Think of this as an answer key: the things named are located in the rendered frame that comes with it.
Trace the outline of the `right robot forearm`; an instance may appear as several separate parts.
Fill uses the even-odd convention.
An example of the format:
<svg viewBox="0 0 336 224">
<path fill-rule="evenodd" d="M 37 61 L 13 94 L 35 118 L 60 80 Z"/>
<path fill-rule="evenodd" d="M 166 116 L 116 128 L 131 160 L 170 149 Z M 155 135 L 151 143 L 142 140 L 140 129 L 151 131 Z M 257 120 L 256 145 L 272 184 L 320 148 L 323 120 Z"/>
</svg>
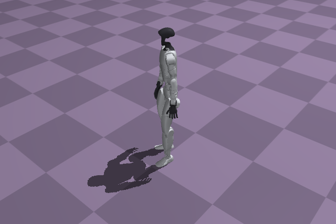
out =
<svg viewBox="0 0 336 224">
<path fill-rule="evenodd" d="M 158 81 L 160 81 L 160 85 L 163 85 L 164 81 L 163 81 L 163 78 L 162 78 L 162 72 L 161 72 L 161 68 L 160 68 L 160 74 L 159 74 L 159 79 Z M 158 82 L 157 81 L 157 82 Z"/>
</svg>

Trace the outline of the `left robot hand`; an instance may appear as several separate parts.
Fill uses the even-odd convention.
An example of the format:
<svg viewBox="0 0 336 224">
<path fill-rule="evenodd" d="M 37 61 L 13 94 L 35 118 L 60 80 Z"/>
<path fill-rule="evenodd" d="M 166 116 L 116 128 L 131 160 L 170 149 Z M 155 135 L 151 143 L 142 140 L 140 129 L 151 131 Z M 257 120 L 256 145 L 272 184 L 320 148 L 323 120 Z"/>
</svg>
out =
<svg viewBox="0 0 336 224">
<path fill-rule="evenodd" d="M 176 105 L 177 105 L 177 100 L 176 100 L 175 105 L 171 105 L 171 100 L 170 100 L 170 107 L 169 107 L 169 110 L 166 113 L 166 114 L 168 114 L 168 112 L 169 112 L 169 118 L 172 117 L 172 119 L 173 119 L 173 115 L 174 115 L 174 118 L 175 118 L 175 114 L 176 114 L 176 117 L 178 118 Z"/>
</svg>

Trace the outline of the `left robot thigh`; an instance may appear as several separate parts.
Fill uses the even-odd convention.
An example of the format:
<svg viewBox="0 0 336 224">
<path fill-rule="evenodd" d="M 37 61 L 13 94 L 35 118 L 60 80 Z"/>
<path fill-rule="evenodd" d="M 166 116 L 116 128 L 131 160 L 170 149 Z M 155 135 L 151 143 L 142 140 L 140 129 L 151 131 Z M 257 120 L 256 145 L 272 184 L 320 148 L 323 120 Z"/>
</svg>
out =
<svg viewBox="0 0 336 224">
<path fill-rule="evenodd" d="M 176 98 L 176 100 L 177 100 L 176 108 L 178 108 L 180 106 L 180 100 L 178 98 Z M 170 98 L 167 98 L 167 100 L 165 102 L 165 105 L 164 105 L 164 108 L 163 108 L 163 111 L 162 111 L 162 118 L 161 118 L 162 131 L 165 134 L 165 136 L 168 134 L 170 129 L 173 129 L 171 127 L 173 119 L 172 119 L 172 117 L 169 118 L 169 112 L 168 112 L 168 114 L 166 114 L 167 111 L 169 110 L 169 107 L 170 107 Z M 173 115 L 173 117 L 174 117 L 174 115 Z"/>
</svg>

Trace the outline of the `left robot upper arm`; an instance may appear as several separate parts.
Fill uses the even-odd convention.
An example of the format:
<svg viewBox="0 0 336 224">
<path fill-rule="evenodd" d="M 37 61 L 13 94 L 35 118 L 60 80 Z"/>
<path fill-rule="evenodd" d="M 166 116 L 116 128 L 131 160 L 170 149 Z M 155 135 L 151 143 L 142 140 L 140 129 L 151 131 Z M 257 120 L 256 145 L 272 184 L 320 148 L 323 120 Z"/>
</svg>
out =
<svg viewBox="0 0 336 224">
<path fill-rule="evenodd" d="M 168 68 L 168 72 L 170 74 L 170 77 L 167 80 L 167 83 L 169 85 L 171 85 L 171 80 L 172 79 L 176 79 L 177 81 L 177 77 L 176 77 L 176 67 L 175 67 L 175 57 L 173 56 L 173 54 L 167 54 L 166 58 L 165 58 L 166 64 L 167 64 L 167 68 Z"/>
</svg>

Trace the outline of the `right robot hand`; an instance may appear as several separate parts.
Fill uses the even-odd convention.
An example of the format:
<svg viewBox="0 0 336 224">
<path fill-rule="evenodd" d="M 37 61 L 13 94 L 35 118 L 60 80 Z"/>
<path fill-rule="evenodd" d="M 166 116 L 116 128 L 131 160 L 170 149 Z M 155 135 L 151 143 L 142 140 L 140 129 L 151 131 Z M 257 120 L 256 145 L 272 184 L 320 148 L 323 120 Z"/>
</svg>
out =
<svg viewBox="0 0 336 224">
<path fill-rule="evenodd" d="M 159 89 L 162 87 L 162 85 L 160 85 L 160 81 L 158 81 L 156 85 L 157 85 L 157 87 L 156 87 L 156 89 L 154 91 L 154 97 L 155 97 L 155 99 L 157 99 Z"/>
</svg>

